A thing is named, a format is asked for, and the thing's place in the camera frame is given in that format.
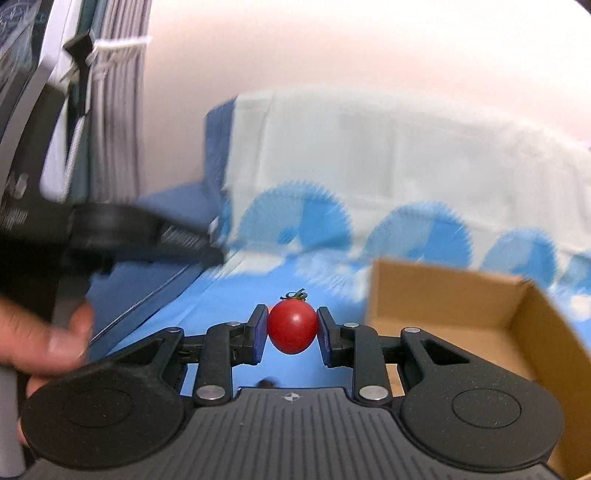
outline cherry tomato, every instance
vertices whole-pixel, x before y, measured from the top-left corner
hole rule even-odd
[[[318,332],[318,317],[306,303],[302,288],[281,297],[267,318],[267,334],[275,347],[288,355],[303,352],[314,341]]]

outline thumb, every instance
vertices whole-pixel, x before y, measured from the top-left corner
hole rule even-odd
[[[0,364],[35,375],[55,375],[78,366],[86,339],[52,328],[0,298]]]

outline finger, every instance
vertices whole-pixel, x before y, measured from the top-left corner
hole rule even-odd
[[[37,390],[39,390],[43,385],[48,384],[51,381],[49,377],[31,377],[31,379],[27,382],[27,398],[33,395]]]
[[[30,374],[54,375],[78,366],[86,340],[51,328],[37,316],[0,299],[0,364]]]
[[[88,342],[90,341],[90,337],[92,335],[92,326],[94,321],[94,310],[92,309],[90,302],[85,300],[82,305],[80,305],[72,314],[68,330],[74,335]]]

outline cardboard box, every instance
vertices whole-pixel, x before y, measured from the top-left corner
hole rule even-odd
[[[591,358],[532,282],[378,260],[366,321],[380,335],[423,328],[538,381],[564,411],[563,435],[550,466],[568,480],[591,480]],[[396,366],[388,366],[388,373],[393,393],[403,394]]]

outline white wall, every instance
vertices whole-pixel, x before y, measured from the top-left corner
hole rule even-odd
[[[422,90],[591,139],[574,0],[153,0],[149,34],[145,192],[200,177],[211,107],[294,83]]]

